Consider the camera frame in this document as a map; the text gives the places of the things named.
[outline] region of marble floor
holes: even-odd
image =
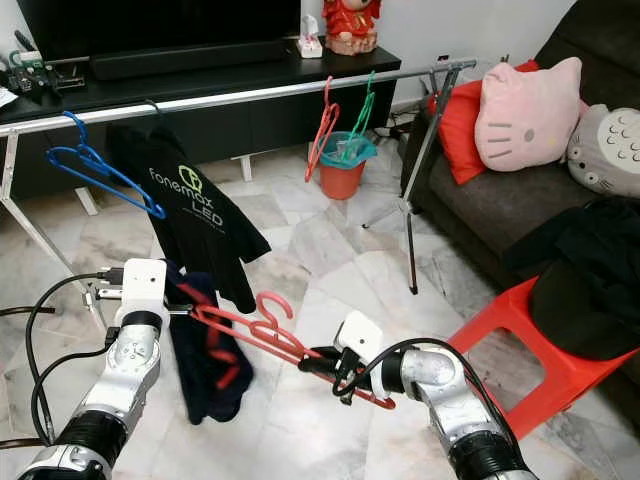
[[[393,141],[380,145],[360,190],[345,202],[327,199],[316,182],[304,183],[304,147],[254,157],[250,183],[241,180],[236,161],[202,166],[271,243],[273,252],[247,265],[247,276],[254,292],[268,289],[289,300],[296,316],[285,325],[307,345],[329,344],[353,309],[378,322],[387,343],[426,335],[444,339],[496,293],[456,246],[421,218],[416,226],[421,291],[413,296],[406,286],[399,214],[367,231],[359,227],[399,193],[395,147]],[[73,194],[24,207],[78,271],[119,265],[129,257],[162,256],[144,212],[112,196],[97,200],[95,217],[84,213]],[[63,272],[6,212],[0,215],[0,307],[28,305]],[[40,365],[94,349],[101,341],[73,287],[52,303],[58,313],[42,316],[35,330]],[[114,308],[105,306],[107,312]],[[24,315],[0,318],[0,439],[34,434],[26,408],[32,380],[24,353],[25,321]],[[328,384],[249,346],[244,350],[256,377],[239,415],[226,424],[206,419],[192,426],[168,335],[162,348],[160,379],[117,463],[116,480],[454,478],[424,406],[400,397],[393,412],[362,401],[345,407]],[[541,378],[535,360],[506,335],[490,337],[470,358],[506,404]],[[101,358],[75,361],[47,381],[57,431],[102,365]],[[522,442],[526,460],[543,480],[637,479],[639,447],[631,423],[598,391]],[[1,451],[0,479],[14,478],[36,451]]]

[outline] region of clothes drying rack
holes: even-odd
[[[437,109],[436,115],[433,118],[429,126],[429,130],[420,149],[420,154],[413,168],[409,183],[397,205],[387,209],[384,214],[376,215],[376,218],[372,222],[369,222],[363,227],[368,227],[374,223],[374,221],[382,219],[392,210],[400,209],[404,216],[405,230],[407,235],[407,241],[409,245],[409,278],[411,291],[417,293],[416,282],[416,270],[415,270],[415,256],[413,251],[413,235],[411,231],[411,216],[412,207],[410,204],[411,194],[415,185],[416,178],[422,167],[424,159],[427,157],[431,146],[436,137],[437,128],[442,118],[442,114],[446,108],[446,105],[451,96],[451,90],[453,89],[458,74],[466,69],[476,66],[475,59],[459,59],[451,60],[447,62],[441,62],[433,66],[416,68],[411,70],[396,70],[391,72],[383,72],[375,75],[373,83],[387,82],[392,80],[400,80],[403,78],[422,77],[427,76],[430,80],[432,91],[436,94]],[[446,74],[444,84],[442,87],[438,87],[436,81],[437,74]],[[370,81],[370,75],[359,75],[338,78],[333,80],[332,88],[340,89],[353,87],[357,85],[366,85]],[[258,100],[267,100],[279,97],[289,97],[294,95],[302,95],[305,93],[313,93],[323,91],[326,82],[324,80],[317,82],[309,82],[302,84],[286,85],[281,87],[264,88],[258,90],[247,90],[233,93],[224,93],[219,95],[210,95],[194,98],[185,98],[180,100],[171,100],[166,102],[160,102],[157,107],[163,112],[181,112],[187,110],[196,110],[200,108],[213,108],[222,105],[231,105],[237,103],[246,103]],[[143,103],[134,106],[124,106],[107,108],[103,110],[96,110],[90,112],[79,113],[77,117],[85,124],[104,123],[114,120],[122,120],[127,118],[142,117],[156,115],[157,110],[154,106]],[[57,115],[52,117],[46,117],[36,120],[26,120],[22,122],[9,123],[0,125],[0,138],[7,137],[7,146],[5,151],[4,168],[2,172],[2,187],[0,189],[0,201],[16,219],[20,226],[27,232],[27,234],[36,242],[36,244],[51,258],[53,258],[63,269],[65,274],[75,275],[70,262],[65,256],[58,250],[56,245],[51,241],[47,234],[40,228],[40,226],[34,222],[23,211],[22,208],[11,197],[11,187],[13,183],[13,176],[15,172],[16,153],[18,149],[18,140],[20,135],[34,132],[45,132],[50,130],[56,130],[59,128],[66,128],[74,126],[74,121],[66,116]],[[78,281],[75,283],[76,287],[80,289],[83,294],[85,305],[92,312],[98,328],[101,330],[106,329],[106,322],[102,317],[102,313],[98,306],[98,302],[91,292],[88,285]]]

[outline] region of red plastic stool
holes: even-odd
[[[614,360],[592,361],[555,347],[536,328],[529,316],[529,294],[536,281],[537,278],[534,278],[507,290],[449,340],[457,350],[466,352],[494,330],[504,328],[516,335],[538,357],[545,369],[544,381],[514,408],[505,412],[518,438],[524,437],[556,413],[566,410],[584,392],[600,383],[640,350]]]

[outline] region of sofa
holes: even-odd
[[[587,104],[640,109],[637,18],[640,2],[635,0],[578,0],[535,60],[540,68],[550,68],[564,58],[577,56],[583,62],[581,97]],[[404,155],[403,189],[428,124],[423,108],[413,122]],[[549,218],[596,197],[575,182],[566,166],[558,162],[513,173],[487,171],[457,185],[442,147],[436,142],[423,162],[411,200],[488,278],[506,289],[540,273],[544,266],[511,272],[502,264],[503,253]],[[632,359],[623,368],[627,375],[614,377],[608,383],[616,383],[614,390],[622,388],[625,394],[637,385],[635,393],[640,400],[640,359]]]

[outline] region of red figurine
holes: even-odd
[[[340,55],[367,53],[376,48],[374,18],[380,18],[382,0],[325,0],[327,48]]]

